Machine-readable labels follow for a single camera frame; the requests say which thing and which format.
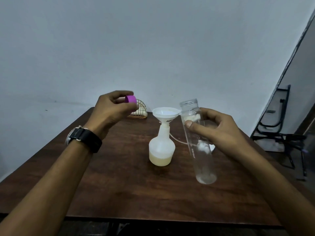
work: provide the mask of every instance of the yellow liquid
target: yellow liquid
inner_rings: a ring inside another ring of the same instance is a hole
[[[149,151],[149,159],[154,165],[158,167],[164,167],[164,166],[167,166],[171,162],[172,156],[168,158],[158,158]]]

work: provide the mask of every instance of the purple bottle cap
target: purple bottle cap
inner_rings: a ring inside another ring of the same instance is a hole
[[[125,97],[125,103],[137,103],[137,99],[134,95],[127,95]]]

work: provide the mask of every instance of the fingernail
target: fingernail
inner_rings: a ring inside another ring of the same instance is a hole
[[[185,122],[185,125],[186,125],[186,127],[188,127],[188,128],[190,128],[191,124],[192,124],[192,121],[191,121],[191,120],[187,120],[187,121]]]

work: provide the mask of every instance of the hand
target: hand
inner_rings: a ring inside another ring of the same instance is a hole
[[[210,119],[218,126],[216,128],[204,127],[188,120],[185,125],[190,131],[208,138],[225,155],[237,160],[240,160],[244,154],[255,151],[243,137],[230,115],[208,108],[200,109],[204,120]]]
[[[116,90],[101,95],[84,127],[103,140],[113,125],[139,108],[136,103],[124,103],[124,99],[119,99],[133,94],[132,91]]]

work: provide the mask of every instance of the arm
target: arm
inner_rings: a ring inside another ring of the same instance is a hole
[[[202,108],[202,112],[205,119],[216,122],[218,126],[208,128],[186,121],[186,127],[207,137],[253,175],[265,200],[291,235],[315,235],[314,206],[248,144],[231,116],[206,108]]]
[[[100,96],[84,127],[104,139],[108,129],[133,111],[135,103],[120,103],[130,91]],[[1,222],[0,234],[56,235],[92,153],[79,141],[72,141],[57,161],[14,210]]]

